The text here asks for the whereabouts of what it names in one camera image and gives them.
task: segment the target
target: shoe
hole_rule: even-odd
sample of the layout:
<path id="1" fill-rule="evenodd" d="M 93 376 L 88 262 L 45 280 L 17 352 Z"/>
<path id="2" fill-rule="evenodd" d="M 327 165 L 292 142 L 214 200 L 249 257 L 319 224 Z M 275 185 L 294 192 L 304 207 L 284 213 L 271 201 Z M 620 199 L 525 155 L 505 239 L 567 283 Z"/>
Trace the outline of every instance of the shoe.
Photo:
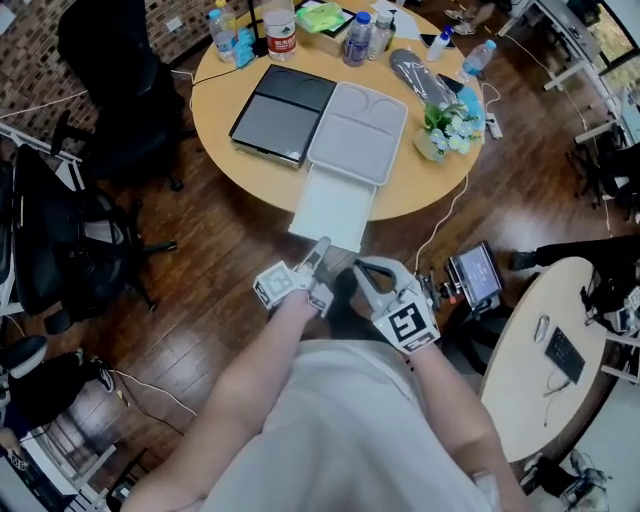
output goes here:
<path id="1" fill-rule="evenodd" d="M 468 22 L 464 21 L 460 25 L 453 27 L 453 31 L 461 36 L 472 36 L 476 33 L 476 29 L 472 27 Z"/>
<path id="2" fill-rule="evenodd" d="M 452 20 L 463 21 L 463 22 L 467 21 L 462 11 L 451 11 L 447 9 L 444 11 L 444 15 L 447 16 L 448 18 L 451 18 Z"/>
<path id="3" fill-rule="evenodd" d="M 525 270 L 527 268 L 533 268 L 536 266 L 536 253 L 534 251 L 529 252 L 514 252 L 511 255 L 511 261 L 509 262 L 509 268 L 511 270 Z"/>

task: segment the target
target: gray tray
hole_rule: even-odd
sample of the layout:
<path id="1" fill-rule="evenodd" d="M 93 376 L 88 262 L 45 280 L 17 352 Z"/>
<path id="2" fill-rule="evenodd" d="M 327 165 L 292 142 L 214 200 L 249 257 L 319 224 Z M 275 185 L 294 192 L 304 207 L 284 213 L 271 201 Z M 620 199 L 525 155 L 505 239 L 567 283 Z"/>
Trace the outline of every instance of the gray tray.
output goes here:
<path id="1" fill-rule="evenodd" d="M 381 186 L 396 158 L 407 106 L 356 84 L 340 82 L 309 147 L 314 164 Z"/>

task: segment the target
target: bottle cap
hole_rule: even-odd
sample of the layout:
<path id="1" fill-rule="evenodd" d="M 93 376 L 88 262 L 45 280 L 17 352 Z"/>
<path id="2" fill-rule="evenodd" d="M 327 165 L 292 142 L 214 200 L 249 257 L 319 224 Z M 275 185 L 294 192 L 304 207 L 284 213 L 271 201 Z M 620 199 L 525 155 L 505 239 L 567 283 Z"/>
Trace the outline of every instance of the bottle cap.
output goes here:
<path id="1" fill-rule="evenodd" d="M 391 14 L 389 11 L 382 11 L 381 13 L 378 13 L 376 21 L 379 21 L 381 23 L 391 23 L 393 21 L 393 14 Z"/>
<path id="2" fill-rule="evenodd" d="M 356 21 L 358 23 L 362 23 L 363 25 L 368 25 L 371 23 L 371 14 L 368 12 L 359 12 L 356 14 Z"/>

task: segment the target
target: phone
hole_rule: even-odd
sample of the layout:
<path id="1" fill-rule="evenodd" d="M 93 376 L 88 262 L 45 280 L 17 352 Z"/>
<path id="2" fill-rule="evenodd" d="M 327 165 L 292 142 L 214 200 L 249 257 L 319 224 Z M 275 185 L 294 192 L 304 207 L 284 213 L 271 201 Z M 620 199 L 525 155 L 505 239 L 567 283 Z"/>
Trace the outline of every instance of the phone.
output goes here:
<path id="1" fill-rule="evenodd" d="M 460 82 L 454 80 L 453 78 L 449 78 L 446 75 L 438 73 L 438 76 L 442 78 L 442 81 L 445 83 L 445 85 L 449 89 L 451 89 L 451 91 L 453 91 L 453 94 L 458 94 L 464 87 L 464 84 L 461 84 Z"/>
<path id="2" fill-rule="evenodd" d="M 438 36 L 434 36 L 433 34 L 420 34 L 420 39 L 422 39 L 422 43 L 427 47 L 427 48 L 431 48 L 431 45 L 433 44 L 433 41 L 435 41 L 436 37 Z M 445 48 L 447 50 L 451 50 L 452 48 L 455 48 L 456 45 L 453 42 L 453 39 L 449 38 L 449 44 L 447 46 L 445 46 Z"/>

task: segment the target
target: plastic bottle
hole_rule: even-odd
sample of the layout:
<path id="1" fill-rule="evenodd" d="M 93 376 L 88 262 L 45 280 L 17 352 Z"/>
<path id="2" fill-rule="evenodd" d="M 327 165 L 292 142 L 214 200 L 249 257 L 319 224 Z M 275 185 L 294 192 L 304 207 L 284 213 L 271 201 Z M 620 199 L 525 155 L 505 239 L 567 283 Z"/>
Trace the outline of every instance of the plastic bottle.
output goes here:
<path id="1" fill-rule="evenodd" d="M 273 60 L 289 60 L 296 50 L 293 0 L 263 0 L 262 19 L 267 34 L 269 56 Z"/>
<path id="2" fill-rule="evenodd" d="M 464 59 L 462 69 L 458 71 L 458 78 L 462 82 L 468 82 L 472 76 L 477 76 L 491 60 L 496 43 L 487 39 L 484 44 L 476 46 L 473 51 Z"/>
<path id="3" fill-rule="evenodd" d="M 348 66 L 361 66 L 367 57 L 370 40 L 371 15 L 368 12 L 359 12 L 351 23 L 349 35 L 344 42 L 343 62 Z"/>
<path id="4" fill-rule="evenodd" d="M 209 33 L 218 50 L 218 58 L 222 62 L 233 62 L 234 34 L 222 19 L 222 11 L 214 9 L 208 16 Z"/>
<path id="5" fill-rule="evenodd" d="M 236 35 L 236 13 L 227 0 L 216 0 L 216 7 L 222 12 L 223 24 L 227 26 L 233 35 Z"/>
<path id="6" fill-rule="evenodd" d="M 392 21 L 393 14 L 390 12 L 383 11 L 378 14 L 376 24 L 371 29 L 371 42 L 369 43 L 369 51 L 367 52 L 367 58 L 369 60 L 376 60 L 384 53 L 389 38 L 391 37 L 390 27 Z"/>
<path id="7" fill-rule="evenodd" d="M 453 29 L 449 25 L 445 25 L 442 34 L 433 40 L 433 44 L 431 48 L 429 48 L 429 52 L 427 53 L 428 62 L 434 62 L 440 58 L 442 50 L 444 50 L 449 44 L 449 41 L 451 41 L 451 34 L 453 34 Z"/>

